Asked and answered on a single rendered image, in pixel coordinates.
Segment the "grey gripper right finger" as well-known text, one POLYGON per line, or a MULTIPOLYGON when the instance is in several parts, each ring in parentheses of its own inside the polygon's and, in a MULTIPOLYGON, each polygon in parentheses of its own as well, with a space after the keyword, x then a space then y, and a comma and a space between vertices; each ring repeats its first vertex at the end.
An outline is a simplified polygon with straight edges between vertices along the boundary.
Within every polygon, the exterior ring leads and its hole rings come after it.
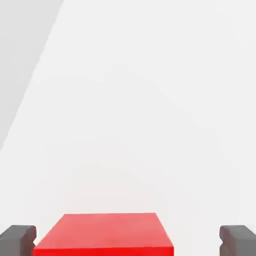
POLYGON ((245 225, 222 225, 219 256, 256 256, 256 234, 245 225))

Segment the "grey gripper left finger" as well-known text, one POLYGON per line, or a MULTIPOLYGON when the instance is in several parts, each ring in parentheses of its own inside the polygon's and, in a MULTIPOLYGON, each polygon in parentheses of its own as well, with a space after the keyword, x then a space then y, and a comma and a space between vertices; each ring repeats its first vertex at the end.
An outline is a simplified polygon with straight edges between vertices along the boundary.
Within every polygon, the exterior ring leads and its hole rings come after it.
POLYGON ((36 237, 34 225, 11 225, 0 234, 0 256, 33 256, 36 237))

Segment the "small red cube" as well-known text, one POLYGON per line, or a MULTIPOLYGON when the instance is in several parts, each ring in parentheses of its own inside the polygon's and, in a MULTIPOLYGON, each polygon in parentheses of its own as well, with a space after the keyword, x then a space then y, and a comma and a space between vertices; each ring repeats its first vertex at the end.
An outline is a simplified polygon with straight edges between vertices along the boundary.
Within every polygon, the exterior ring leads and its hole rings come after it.
POLYGON ((64 214, 32 256, 174 256, 155 213, 64 214))

